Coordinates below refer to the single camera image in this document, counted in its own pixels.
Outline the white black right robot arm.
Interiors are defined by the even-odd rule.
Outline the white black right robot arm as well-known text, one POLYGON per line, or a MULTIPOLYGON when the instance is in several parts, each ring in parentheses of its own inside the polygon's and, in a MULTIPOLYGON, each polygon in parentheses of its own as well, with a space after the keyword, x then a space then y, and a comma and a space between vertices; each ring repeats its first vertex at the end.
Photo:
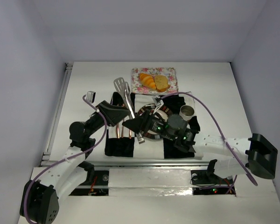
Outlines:
POLYGON ((182 152, 227 156, 226 160, 210 160, 207 168, 209 174, 221 178, 246 174, 252 183, 256 182, 254 176, 269 180, 275 178, 278 150, 261 134, 254 133, 250 138, 241 139, 211 136, 188 128, 187 121, 178 114, 163 120, 149 110, 124 121, 122 125, 137 134, 154 132, 171 140, 174 147, 182 152))

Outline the orange striped croissant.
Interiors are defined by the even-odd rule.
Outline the orange striped croissant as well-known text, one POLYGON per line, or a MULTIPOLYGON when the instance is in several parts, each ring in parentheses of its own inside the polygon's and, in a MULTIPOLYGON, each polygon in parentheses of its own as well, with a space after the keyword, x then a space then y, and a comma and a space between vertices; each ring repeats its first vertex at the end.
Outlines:
POLYGON ((151 90, 156 90, 156 85, 155 85, 154 79, 151 75, 146 74, 146 73, 139 73, 139 80, 143 86, 145 86, 151 90))

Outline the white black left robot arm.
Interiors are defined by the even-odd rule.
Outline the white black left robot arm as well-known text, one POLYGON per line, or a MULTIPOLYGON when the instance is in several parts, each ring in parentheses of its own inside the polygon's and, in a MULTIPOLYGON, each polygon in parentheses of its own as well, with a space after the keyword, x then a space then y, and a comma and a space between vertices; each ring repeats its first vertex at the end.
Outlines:
POLYGON ((93 107, 95 112, 85 122, 76 121, 70 125, 70 146, 60 161, 41 171, 29 180, 23 191, 20 215, 30 224, 51 224, 59 212, 59 204, 78 185, 92 182, 94 166, 86 162, 93 149, 102 139, 91 138, 97 130, 115 126, 130 114, 122 106, 106 101, 93 107))

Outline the silver metal tongs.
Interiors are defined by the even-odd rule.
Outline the silver metal tongs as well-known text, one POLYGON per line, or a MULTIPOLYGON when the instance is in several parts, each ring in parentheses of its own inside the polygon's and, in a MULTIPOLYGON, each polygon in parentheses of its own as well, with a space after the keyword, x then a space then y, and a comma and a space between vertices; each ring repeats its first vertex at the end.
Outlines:
MULTIPOLYGON (((122 77, 116 78, 113 81, 116 92, 122 97, 124 106, 130 111, 129 118, 134 119, 134 107, 131 100, 131 91, 129 87, 129 83, 126 82, 122 77)), ((145 142, 141 133, 136 133, 136 138, 139 144, 145 142)))

